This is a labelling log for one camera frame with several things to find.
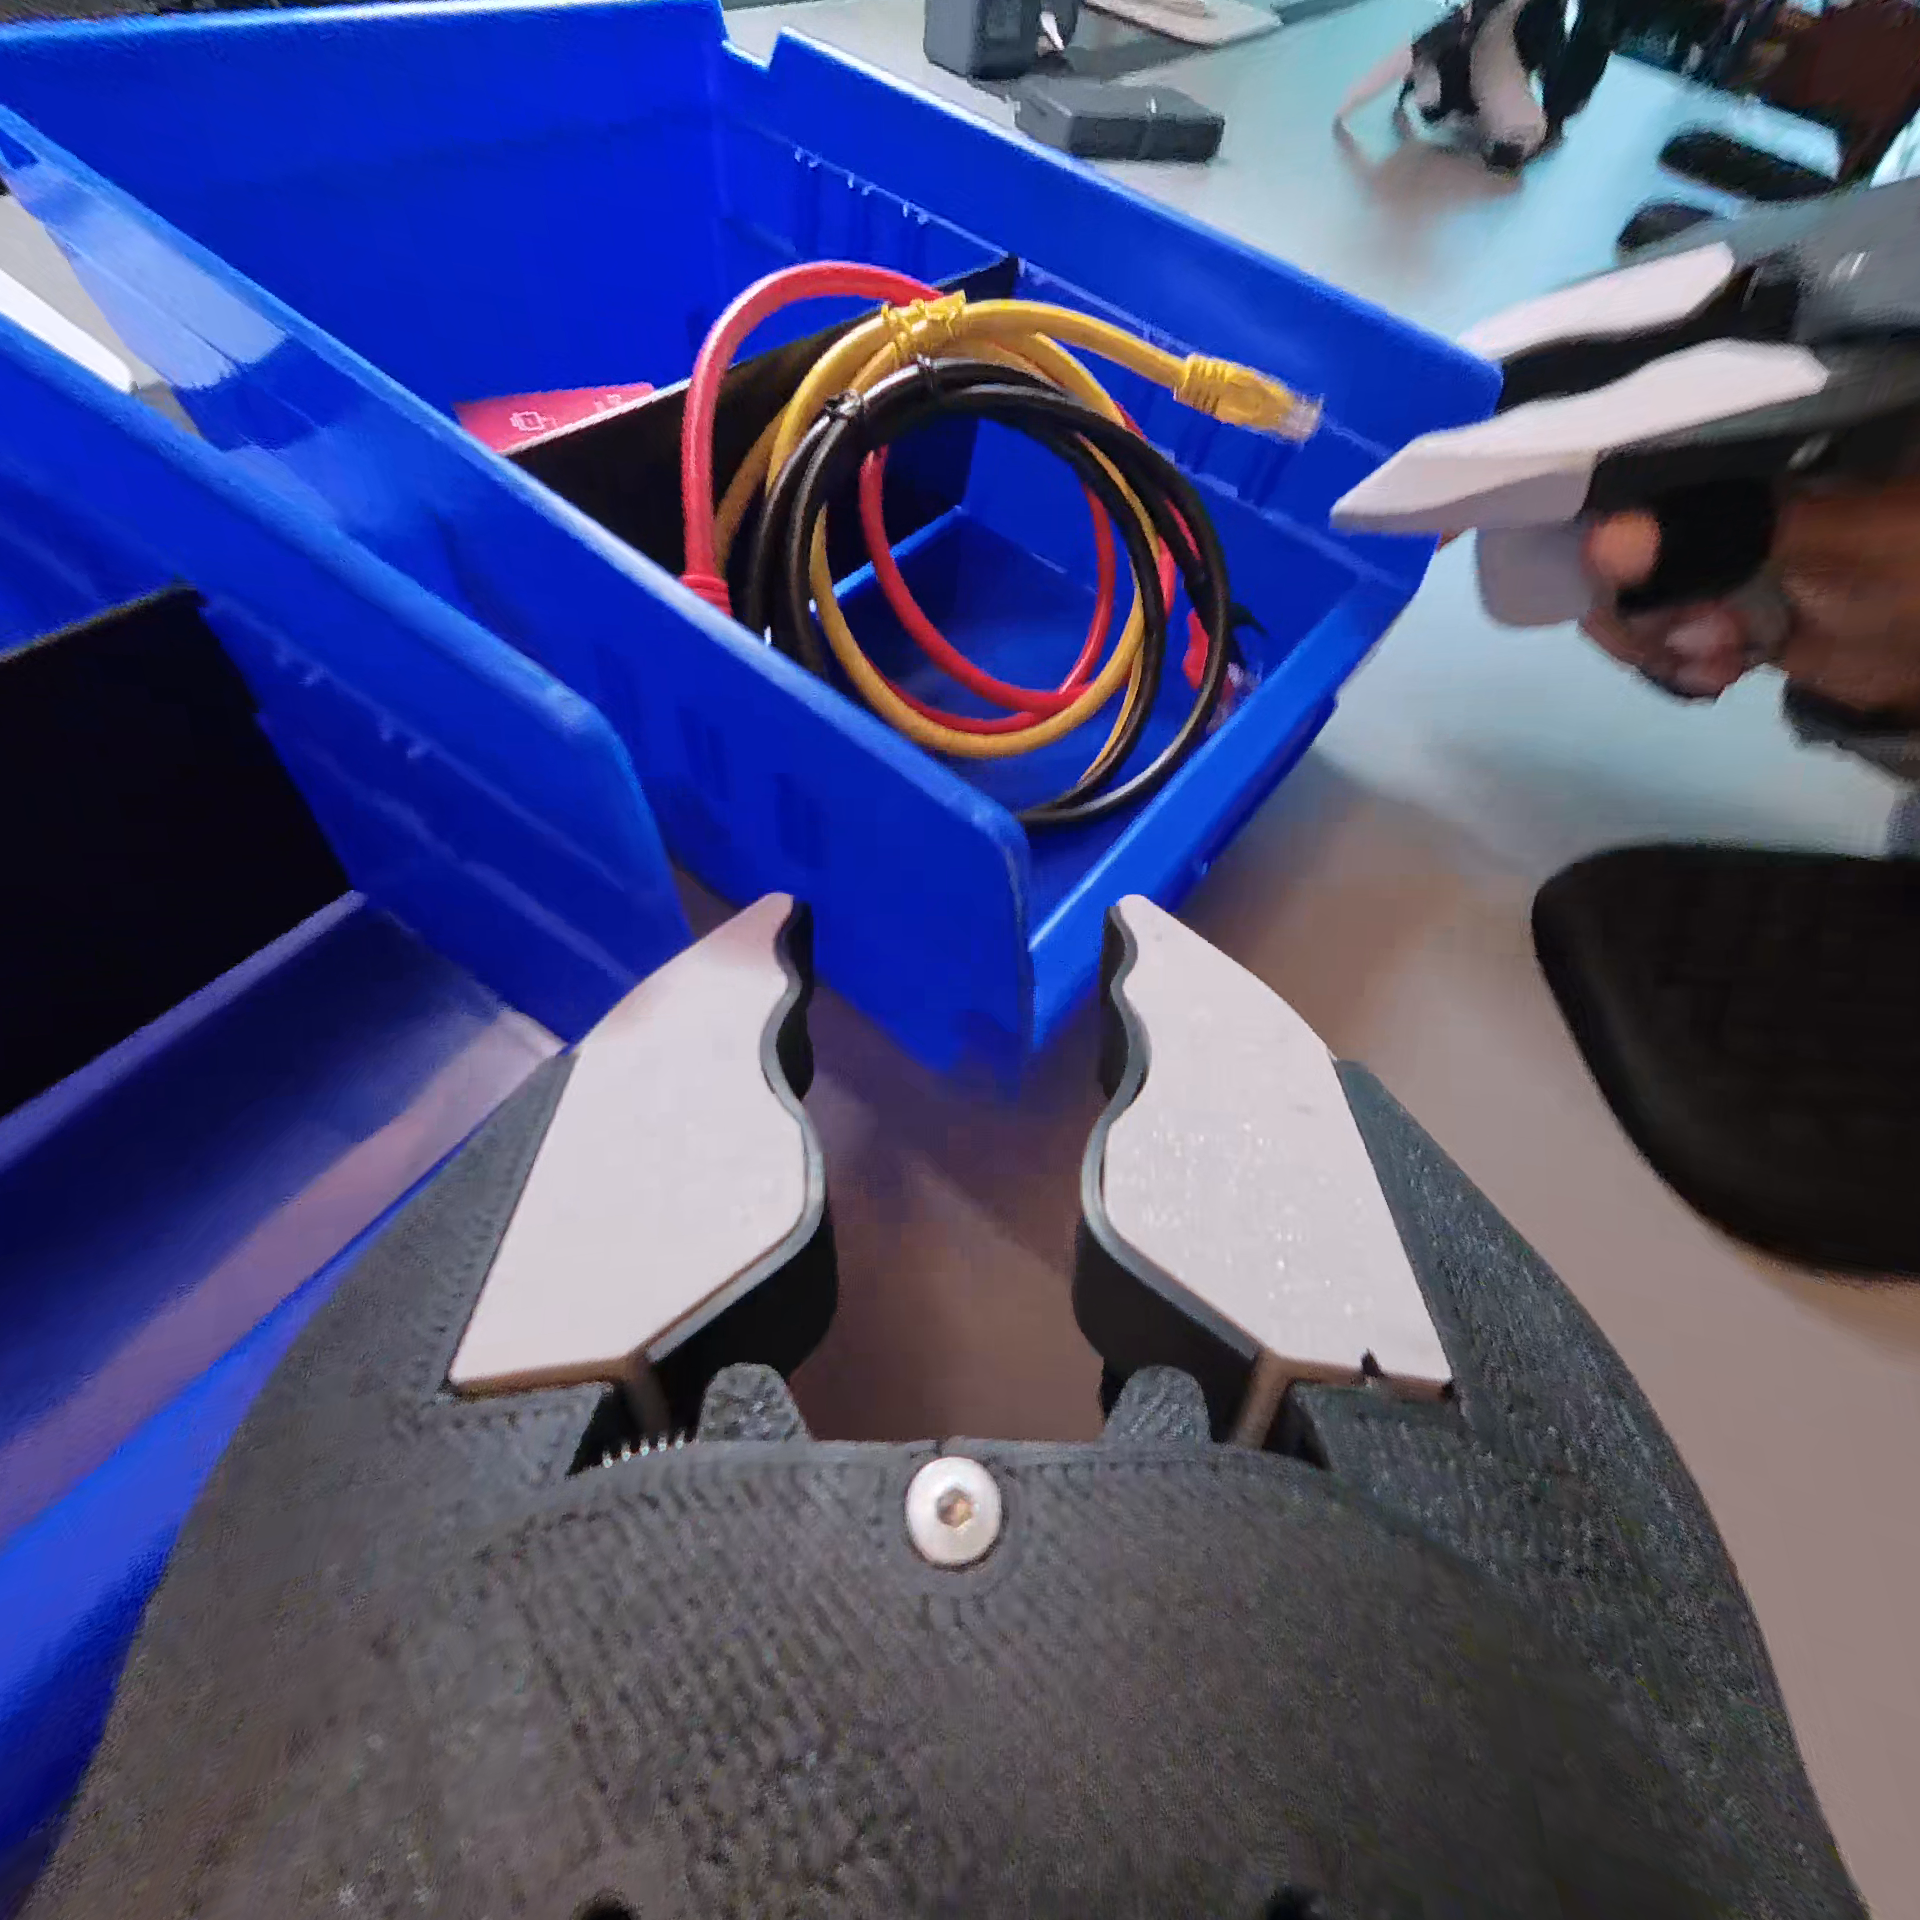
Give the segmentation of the person's right hand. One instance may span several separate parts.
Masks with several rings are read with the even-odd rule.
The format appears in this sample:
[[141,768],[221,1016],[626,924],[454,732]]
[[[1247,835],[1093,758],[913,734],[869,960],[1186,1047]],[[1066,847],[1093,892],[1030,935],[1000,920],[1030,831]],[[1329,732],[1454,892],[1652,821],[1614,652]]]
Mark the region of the person's right hand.
[[1918,723],[1918,483],[1801,491],[1774,524],[1769,600],[1696,598],[1626,612],[1662,555],[1652,514],[1600,518],[1582,536],[1592,600],[1582,628],[1620,666],[1686,704],[1772,671],[1853,710]]

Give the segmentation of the red metal ethernet switch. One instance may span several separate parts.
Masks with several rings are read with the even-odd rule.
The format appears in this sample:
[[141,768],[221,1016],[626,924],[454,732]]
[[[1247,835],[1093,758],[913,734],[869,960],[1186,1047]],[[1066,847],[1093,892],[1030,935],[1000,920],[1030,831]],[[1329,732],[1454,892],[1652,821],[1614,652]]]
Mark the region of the red metal ethernet switch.
[[501,454],[512,454],[554,435],[586,424],[653,396],[649,381],[596,384],[566,390],[522,390],[479,399],[454,399],[456,424]]

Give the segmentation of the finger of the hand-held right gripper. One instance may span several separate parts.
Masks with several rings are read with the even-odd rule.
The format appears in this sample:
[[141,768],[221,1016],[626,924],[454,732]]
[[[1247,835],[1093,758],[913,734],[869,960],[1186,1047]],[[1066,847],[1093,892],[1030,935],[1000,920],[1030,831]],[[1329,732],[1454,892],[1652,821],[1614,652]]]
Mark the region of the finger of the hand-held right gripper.
[[1806,348],[1702,343],[1584,394],[1528,399],[1495,418],[1405,444],[1329,510],[1343,533],[1455,536],[1565,524],[1605,458],[1818,396]]
[[1647,338],[1692,320],[1735,272],[1736,256],[1724,242],[1637,259],[1510,303],[1460,331],[1457,346],[1488,364],[1509,364],[1553,346]]

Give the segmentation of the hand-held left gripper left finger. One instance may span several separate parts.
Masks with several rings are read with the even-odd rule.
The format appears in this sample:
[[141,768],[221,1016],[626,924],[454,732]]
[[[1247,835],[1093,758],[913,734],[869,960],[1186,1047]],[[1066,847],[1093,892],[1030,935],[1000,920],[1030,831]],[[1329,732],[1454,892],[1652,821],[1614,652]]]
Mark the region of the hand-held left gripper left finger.
[[767,894],[666,960],[560,1063],[446,1383],[596,1392],[569,1463],[689,1445],[706,1387],[788,1383],[834,1315],[810,1086],[810,914]]

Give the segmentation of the small black box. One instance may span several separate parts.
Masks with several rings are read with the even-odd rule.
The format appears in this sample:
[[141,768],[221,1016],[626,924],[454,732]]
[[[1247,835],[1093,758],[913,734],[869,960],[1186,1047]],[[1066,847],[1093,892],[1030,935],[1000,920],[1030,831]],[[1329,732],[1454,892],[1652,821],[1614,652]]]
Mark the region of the small black box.
[[1079,159],[1209,162],[1225,117],[1166,84],[1032,76],[1015,88],[1015,126]]

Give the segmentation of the blue plastic storage bin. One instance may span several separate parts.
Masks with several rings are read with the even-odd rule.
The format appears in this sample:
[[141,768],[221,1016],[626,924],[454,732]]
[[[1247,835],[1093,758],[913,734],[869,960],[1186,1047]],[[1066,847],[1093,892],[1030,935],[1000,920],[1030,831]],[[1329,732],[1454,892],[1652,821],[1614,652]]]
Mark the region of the blue plastic storage bin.
[[[253,479],[594,709],[664,866],[810,907],[825,978],[925,1066],[1017,1074],[1117,896],[1175,906],[1326,724],[1431,547],[1340,536],[1392,453],[1492,414],[1452,343],[834,51],[718,5],[365,6],[5,29],[5,179],[134,358]],[[1253,685],[1157,798],[1026,836],[985,786],[742,638],[453,420],[566,372],[621,269],[720,310],[864,256],[1015,262],[1079,307],[1319,399],[1308,444],[1113,384],[1222,536]]]
[[594,709],[5,323],[5,654],[168,587],[201,598],[349,888],[5,1112],[5,1915],[277,1358],[552,1040],[685,941]]

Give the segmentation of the person's right forearm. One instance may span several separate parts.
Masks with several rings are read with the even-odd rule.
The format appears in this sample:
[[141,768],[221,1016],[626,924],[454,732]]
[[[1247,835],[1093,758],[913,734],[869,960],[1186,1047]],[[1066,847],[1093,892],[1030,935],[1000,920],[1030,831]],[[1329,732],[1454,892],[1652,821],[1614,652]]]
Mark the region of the person's right forearm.
[[1802,748],[1837,751],[1890,776],[1902,795],[1888,819],[1886,852],[1918,858],[1918,724],[1893,710],[1853,710],[1789,680],[1783,718]]

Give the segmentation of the black white tabletop device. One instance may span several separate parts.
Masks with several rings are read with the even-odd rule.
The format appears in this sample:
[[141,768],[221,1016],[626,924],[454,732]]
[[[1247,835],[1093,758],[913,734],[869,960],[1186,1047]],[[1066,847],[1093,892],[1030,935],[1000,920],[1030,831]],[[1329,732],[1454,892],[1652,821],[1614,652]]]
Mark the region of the black white tabletop device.
[[1468,3],[1378,62],[1334,126],[1392,93],[1405,128],[1445,133],[1498,175],[1549,152],[1582,115],[1629,26],[1617,3]]

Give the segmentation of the grey power adapter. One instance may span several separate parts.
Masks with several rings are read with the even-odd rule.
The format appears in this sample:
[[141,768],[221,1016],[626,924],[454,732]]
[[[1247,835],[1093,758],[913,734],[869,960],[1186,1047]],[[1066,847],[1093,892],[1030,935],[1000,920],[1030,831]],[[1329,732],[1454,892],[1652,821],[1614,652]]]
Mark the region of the grey power adapter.
[[922,58],[960,80],[1018,80],[1071,46],[1080,3],[925,3]]

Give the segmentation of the black bin divider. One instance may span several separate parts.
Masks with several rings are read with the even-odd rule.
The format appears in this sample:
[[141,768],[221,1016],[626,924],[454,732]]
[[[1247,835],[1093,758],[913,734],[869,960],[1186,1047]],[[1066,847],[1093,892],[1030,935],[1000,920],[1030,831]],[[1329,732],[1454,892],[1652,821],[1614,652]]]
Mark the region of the black bin divider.
[[[711,477],[724,494],[756,435],[796,396],[801,375],[869,318],[876,298],[808,295],[758,320],[735,350],[714,404]],[[669,571],[684,571],[681,427],[689,364],[721,302],[672,295],[653,269],[621,269],[560,310],[566,372],[608,370],[608,352],[636,364],[649,394],[544,432],[512,461],[615,536]],[[937,422],[896,446],[882,477],[882,525],[917,536],[957,510],[975,453],[972,422]]]
[[346,888],[192,589],[5,654],[2,1112]]

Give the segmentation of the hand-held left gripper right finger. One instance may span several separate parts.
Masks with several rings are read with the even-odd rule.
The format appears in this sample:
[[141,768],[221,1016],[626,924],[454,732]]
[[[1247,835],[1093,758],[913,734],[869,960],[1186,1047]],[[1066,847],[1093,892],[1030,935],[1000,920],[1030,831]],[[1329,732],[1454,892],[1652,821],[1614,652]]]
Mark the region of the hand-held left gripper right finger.
[[1104,1379],[1186,1375],[1240,1450],[1297,1384],[1445,1400],[1454,1367],[1313,1029],[1145,896],[1108,909],[1097,1005],[1071,1312]]

